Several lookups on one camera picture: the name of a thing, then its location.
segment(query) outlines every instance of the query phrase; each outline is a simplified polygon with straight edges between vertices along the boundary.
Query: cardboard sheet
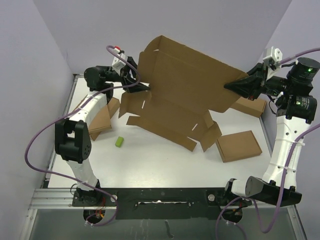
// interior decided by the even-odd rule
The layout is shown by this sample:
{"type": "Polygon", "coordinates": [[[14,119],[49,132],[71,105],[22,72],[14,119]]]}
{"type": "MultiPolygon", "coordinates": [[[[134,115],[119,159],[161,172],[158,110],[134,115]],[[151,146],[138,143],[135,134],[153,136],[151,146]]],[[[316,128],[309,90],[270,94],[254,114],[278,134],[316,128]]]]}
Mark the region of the cardboard sheet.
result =
{"type": "Polygon", "coordinates": [[[165,36],[156,37],[139,55],[141,82],[151,91],[123,93],[119,117],[130,116],[128,125],[203,151],[222,135],[209,110],[225,112],[240,97],[224,84],[247,74],[165,36]]]}

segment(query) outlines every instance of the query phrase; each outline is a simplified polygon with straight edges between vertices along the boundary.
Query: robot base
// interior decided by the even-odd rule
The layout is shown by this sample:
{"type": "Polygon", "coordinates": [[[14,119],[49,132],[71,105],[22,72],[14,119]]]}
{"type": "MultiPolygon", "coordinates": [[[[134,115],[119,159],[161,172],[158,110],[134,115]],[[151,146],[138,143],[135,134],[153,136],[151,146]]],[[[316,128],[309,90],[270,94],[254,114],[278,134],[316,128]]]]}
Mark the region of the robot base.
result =
{"type": "MultiPolygon", "coordinates": [[[[100,182],[98,180],[96,188],[100,189],[100,182]]],[[[87,206],[99,206],[102,203],[102,193],[96,190],[82,190],[76,188],[73,195],[72,206],[74,207],[87,207],[87,206]]]]}
{"type": "MultiPolygon", "coordinates": [[[[117,220],[132,219],[190,219],[207,218],[216,220],[221,212],[220,206],[228,201],[224,198],[224,188],[102,188],[116,196],[118,201],[117,220]]],[[[109,196],[105,197],[106,209],[116,204],[109,196]]],[[[92,207],[88,202],[73,197],[72,206],[92,207]]],[[[98,209],[101,202],[95,205],[98,209]]]]}
{"type": "MultiPolygon", "coordinates": [[[[226,194],[234,195],[231,192],[232,184],[236,179],[230,179],[226,187],[226,194]]],[[[260,178],[250,176],[245,183],[245,192],[241,194],[241,196],[251,198],[257,201],[261,201],[271,205],[277,205],[278,197],[279,197],[280,187],[276,186],[275,182],[266,183],[260,178]]],[[[289,205],[294,205],[300,203],[302,198],[302,194],[295,191],[294,187],[290,189],[283,190],[282,201],[280,207],[285,207],[289,205]]]]}

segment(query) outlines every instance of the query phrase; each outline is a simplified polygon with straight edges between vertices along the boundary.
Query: cable tie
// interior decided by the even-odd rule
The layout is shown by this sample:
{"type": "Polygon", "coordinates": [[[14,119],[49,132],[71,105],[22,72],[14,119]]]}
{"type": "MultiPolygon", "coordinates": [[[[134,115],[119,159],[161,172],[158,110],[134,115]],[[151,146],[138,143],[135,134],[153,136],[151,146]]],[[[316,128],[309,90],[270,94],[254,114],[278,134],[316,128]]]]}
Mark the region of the cable tie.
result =
{"type": "Polygon", "coordinates": [[[92,99],[94,99],[94,100],[99,100],[99,98],[97,97],[97,96],[93,96],[93,94],[91,95],[91,96],[87,96],[84,100],[88,100],[88,99],[90,99],[90,101],[92,100],[92,99]]]}
{"type": "Polygon", "coordinates": [[[278,99],[281,97],[281,96],[283,96],[284,95],[284,92],[283,91],[281,91],[280,93],[279,93],[279,95],[274,99],[274,103],[276,103],[277,101],[278,101],[278,99]]]}
{"type": "Polygon", "coordinates": [[[276,138],[275,140],[276,141],[277,140],[286,141],[288,143],[293,143],[293,144],[297,144],[297,145],[300,145],[300,146],[305,146],[306,145],[304,142],[292,141],[292,140],[285,139],[285,138],[276,138]]]}
{"type": "Polygon", "coordinates": [[[283,168],[283,169],[285,169],[285,170],[289,170],[289,171],[295,171],[295,169],[293,169],[293,168],[290,168],[290,167],[288,167],[288,166],[280,166],[280,165],[277,165],[277,164],[275,164],[276,166],[278,166],[279,168],[283,168]]]}

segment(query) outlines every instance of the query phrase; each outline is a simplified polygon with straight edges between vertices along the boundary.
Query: small cardboard box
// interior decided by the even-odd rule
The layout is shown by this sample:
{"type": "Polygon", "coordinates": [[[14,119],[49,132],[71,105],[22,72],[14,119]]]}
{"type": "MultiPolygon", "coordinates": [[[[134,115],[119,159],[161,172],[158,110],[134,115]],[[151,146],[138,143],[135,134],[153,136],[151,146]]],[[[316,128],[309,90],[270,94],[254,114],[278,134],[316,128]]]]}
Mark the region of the small cardboard box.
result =
{"type": "Polygon", "coordinates": [[[98,114],[95,116],[95,118],[92,120],[91,124],[88,127],[90,137],[93,141],[97,139],[97,137],[102,131],[106,131],[112,128],[111,118],[116,113],[119,107],[119,99],[113,97],[109,101],[109,103],[98,112],[98,114]]]}
{"type": "Polygon", "coordinates": [[[123,93],[119,117],[190,151],[203,151],[222,135],[209,110],[225,112],[239,95],[226,83],[248,75],[232,66],[193,50],[165,36],[153,39],[139,55],[141,82],[150,91],[123,93]]]}
{"type": "Polygon", "coordinates": [[[259,156],[262,150],[252,131],[224,135],[216,146],[224,163],[259,156]]]}
{"type": "Polygon", "coordinates": [[[234,104],[232,104],[231,108],[259,118],[264,113],[266,104],[267,102],[261,98],[251,101],[240,97],[234,104]]]}

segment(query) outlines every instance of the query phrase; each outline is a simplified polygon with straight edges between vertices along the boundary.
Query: cardboard flap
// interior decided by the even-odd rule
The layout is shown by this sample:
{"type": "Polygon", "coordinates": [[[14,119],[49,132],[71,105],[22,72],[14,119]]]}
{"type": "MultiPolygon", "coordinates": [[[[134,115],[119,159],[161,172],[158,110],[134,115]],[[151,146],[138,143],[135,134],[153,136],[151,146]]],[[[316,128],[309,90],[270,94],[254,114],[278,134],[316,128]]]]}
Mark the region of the cardboard flap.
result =
{"type": "Polygon", "coordinates": [[[150,98],[150,91],[139,91],[135,93],[124,92],[121,95],[119,118],[122,117],[125,113],[141,115],[144,103],[146,101],[149,101],[150,98]]]}
{"type": "Polygon", "coordinates": [[[95,133],[91,133],[90,134],[91,139],[93,141],[95,141],[98,138],[98,136],[100,135],[100,133],[101,133],[100,131],[99,132],[95,132],[95,133]]]}
{"type": "Polygon", "coordinates": [[[201,124],[201,116],[153,94],[139,115],[186,137],[196,124],[201,124]]]}
{"type": "Polygon", "coordinates": [[[197,145],[196,142],[192,141],[188,137],[169,130],[166,127],[158,125],[155,122],[149,121],[141,116],[129,116],[126,124],[143,128],[144,130],[179,144],[190,151],[193,151],[197,145]]]}
{"type": "Polygon", "coordinates": [[[188,137],[201,142],[204,135],[209,131],[210,127],[213,125],[218,126],[218,124],[212,120],[211,115],[209,111],[203,116],[199,117],[196,125],[192,128],[190,133],[188,134],[188,137]]]}
{"type": "Polygon", "coordinates": [[[107,106],[108,106],[108,110],[109,110],[109,116],[110,116],[110,118],[112,118],[115,115],[116,111],[120,107],[120,101],[119,101],[119,99],[113,97],[108,102],[107,106]]]}
{"type": "Polygon", "coordinates": [[[205,152],[221,137],[222,133],[216,122],[209,128],[200,140],[202,150],[205,152]]]}
{"type": "Polygon", "coordinates": [[[140,52],[137,70],[141,76],[141,82],[147,84],[152,82],[157,56],[156,51],[140,52]]]}
{"type": "Polygon", "coordinates": [[[144,51],[145,52],[152,52],[154,50],[159,49],[160,41],[162,39],[163,35],[157,36],[154,38],[149,44],[145,47],[144,51]]]}

